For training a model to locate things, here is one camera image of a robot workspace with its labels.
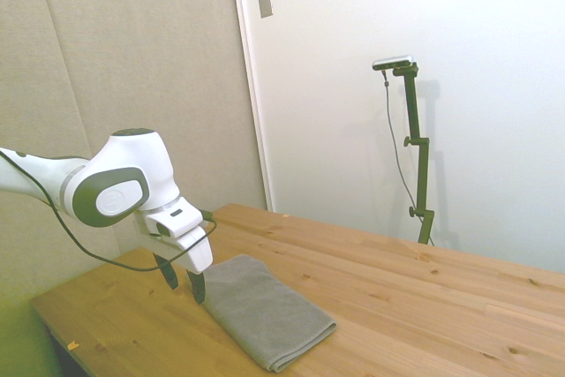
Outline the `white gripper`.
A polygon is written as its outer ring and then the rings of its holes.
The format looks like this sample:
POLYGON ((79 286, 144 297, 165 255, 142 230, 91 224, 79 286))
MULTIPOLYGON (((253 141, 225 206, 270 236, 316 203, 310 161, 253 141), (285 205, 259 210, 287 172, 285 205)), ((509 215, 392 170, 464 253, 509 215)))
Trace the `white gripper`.
POLYGON ((205 301, 206 281, 202 272, 212 264, 213 254, 203 228, 197 226, 178 238, 142 235, 140 243, 154 253, 156 266, 172 290, 179 285, 171 262, 173 260, 187 270, 186 275, 196 304, 201 305, 205 301))

